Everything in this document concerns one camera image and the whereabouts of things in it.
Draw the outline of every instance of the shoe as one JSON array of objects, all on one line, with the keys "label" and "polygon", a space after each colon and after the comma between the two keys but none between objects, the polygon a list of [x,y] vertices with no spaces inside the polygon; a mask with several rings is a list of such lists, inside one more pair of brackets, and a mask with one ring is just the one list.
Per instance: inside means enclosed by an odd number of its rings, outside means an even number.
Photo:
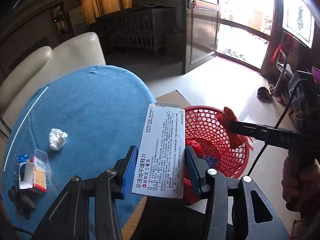
[{"label": "shoe", "polygon": [[266,87],[260,87],[258,89],[257,98],[263,102],[272,102],[272,97]]}]

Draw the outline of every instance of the cream leather sofa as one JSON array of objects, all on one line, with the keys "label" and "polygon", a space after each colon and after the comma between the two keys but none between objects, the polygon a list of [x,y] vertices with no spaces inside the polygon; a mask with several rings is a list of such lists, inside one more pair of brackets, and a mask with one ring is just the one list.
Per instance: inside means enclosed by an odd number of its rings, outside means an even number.
[{"label": "cream leather sofa", "polygon": [[[54,49],[48,46],[37,49],[10,73],[0,87],[3,120],[12,128],[26,102],[39,88],[77,69],[105,64],[95,33],[81,34]],[[0,129],[6,130],[6,127],[2,125]],[[7,138],[0,134],[1,167],[6,142]]]}]

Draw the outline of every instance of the glass door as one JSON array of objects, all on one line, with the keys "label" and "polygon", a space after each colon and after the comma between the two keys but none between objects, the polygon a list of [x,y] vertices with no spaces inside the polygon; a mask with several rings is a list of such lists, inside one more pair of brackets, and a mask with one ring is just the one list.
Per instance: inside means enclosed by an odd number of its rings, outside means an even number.
[{"label": "glass door", "polygon": [[219,0],[217,52],[260,69],[274,15],[275,0]]}]

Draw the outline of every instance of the cardboard box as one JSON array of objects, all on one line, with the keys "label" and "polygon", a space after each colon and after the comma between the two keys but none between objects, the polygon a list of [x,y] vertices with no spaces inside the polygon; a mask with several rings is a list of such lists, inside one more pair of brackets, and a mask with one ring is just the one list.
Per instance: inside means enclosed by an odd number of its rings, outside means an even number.
[{"label": "cardboard box", "polygon": [[183,197],[185,113],[181,106],[150,104],[144,124],[132,193]]},{"label": "cardboard box", "polygon": [[17,163],[14,183],[19,189],[28,189],[39,194],[47,192],[45,172],[37,169],[34,163]]},{"label": "cardboard box", "polygon": [[177,91],[172,91],[163,96],[156,98],[158,102],[176,104],[181,106],[183,109],[191,106],[190,103]]}]

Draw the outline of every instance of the blue tablecloth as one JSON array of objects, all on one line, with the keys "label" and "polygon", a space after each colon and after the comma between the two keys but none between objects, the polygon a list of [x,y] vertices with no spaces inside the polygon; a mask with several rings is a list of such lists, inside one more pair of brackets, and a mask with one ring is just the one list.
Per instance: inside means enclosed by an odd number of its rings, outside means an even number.
[{"label": "blue tablecloth", "polygon": [[[12,144],[2,176],[2,196],[12,224],[34,232],[72,175],[82,179],[96,177],[124,158],[130,145],[139,147],[148,105],[153,102],[155,99],[149,89],[135,74],[115,66],[87,67],[41,88],[21,112],[4,153],[5,163],[13,138],[34,104]],[[51,128],[62,129],[69,135],[58,152],[49,148]],[[37,210],[28,221],[17,212],[7,191],[13,185],[17,156],[32,154],[34,149],[48,153],[52,178],[47,193],[35,195]],[[140,198],[129,194],[124,201],[117,201],[121,227]],[[90,235],[93,236],[94,205],[91,200],[89,217]]]}]

